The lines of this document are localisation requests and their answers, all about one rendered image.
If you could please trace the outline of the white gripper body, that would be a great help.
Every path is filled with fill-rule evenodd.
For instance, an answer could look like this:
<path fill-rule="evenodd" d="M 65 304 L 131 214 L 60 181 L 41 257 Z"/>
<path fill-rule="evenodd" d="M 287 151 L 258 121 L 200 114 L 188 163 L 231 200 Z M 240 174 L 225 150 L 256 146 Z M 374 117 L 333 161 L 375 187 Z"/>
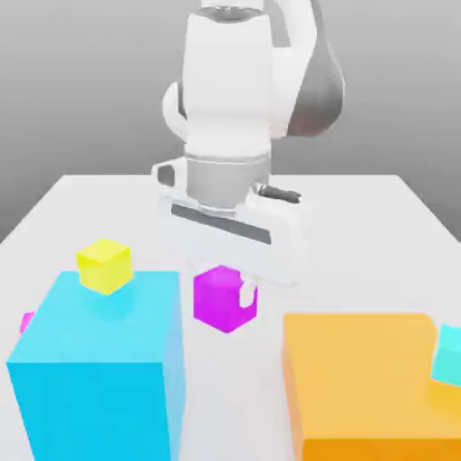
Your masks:
<path fill-rule="evenodd" d="M 158 192 L 158 214 L 166 238 L 195 262 L 224 265 L 273 285 L 302 278 L 311 224 L 307 203 L 251 194 L 230 215 L 208 215 L 178 192 Z"/>

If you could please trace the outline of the small yellow cube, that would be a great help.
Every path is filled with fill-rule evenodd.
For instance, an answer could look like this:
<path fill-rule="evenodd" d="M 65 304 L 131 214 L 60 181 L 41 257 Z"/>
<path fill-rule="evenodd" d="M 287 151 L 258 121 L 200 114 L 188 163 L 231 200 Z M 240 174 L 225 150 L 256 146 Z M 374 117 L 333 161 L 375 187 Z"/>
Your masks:
<path fill-rule="evenodd" d="M 133 278 L 131 249 L 119 242 L 99 239 L 77 252 L 82 286 L 110 295 Z"/>

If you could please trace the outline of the small cyan cube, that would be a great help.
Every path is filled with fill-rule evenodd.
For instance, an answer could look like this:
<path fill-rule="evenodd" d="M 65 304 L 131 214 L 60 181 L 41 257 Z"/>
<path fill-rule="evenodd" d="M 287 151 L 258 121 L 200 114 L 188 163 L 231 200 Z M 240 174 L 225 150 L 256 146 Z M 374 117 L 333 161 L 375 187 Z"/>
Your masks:
<path fill-rule="evenodd" d="M 430 378 L 461 387 L 461 327 L 440 325 Z"/>

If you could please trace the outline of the large orange box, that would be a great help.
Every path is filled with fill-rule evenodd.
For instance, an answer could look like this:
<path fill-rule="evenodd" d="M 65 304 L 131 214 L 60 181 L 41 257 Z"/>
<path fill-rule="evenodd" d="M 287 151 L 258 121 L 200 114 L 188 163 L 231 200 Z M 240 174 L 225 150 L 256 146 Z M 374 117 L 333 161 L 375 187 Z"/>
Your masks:
<path fill-rule="evenodd" d="M 430 379 L 426 314 L 288 313 L 295 461 L 461 461 L 461 389 Z"/>

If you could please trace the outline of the large blue box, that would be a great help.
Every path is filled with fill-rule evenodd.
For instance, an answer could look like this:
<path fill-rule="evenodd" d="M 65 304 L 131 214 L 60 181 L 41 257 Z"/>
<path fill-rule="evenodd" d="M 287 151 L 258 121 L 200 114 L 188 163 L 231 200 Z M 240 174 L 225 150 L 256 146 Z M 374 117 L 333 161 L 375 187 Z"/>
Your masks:
<path fill-rule="evenodd" d="M 34 461 L 179 461 L 179 275 L 103 295 L 61 273 L 7 360 Z"/>

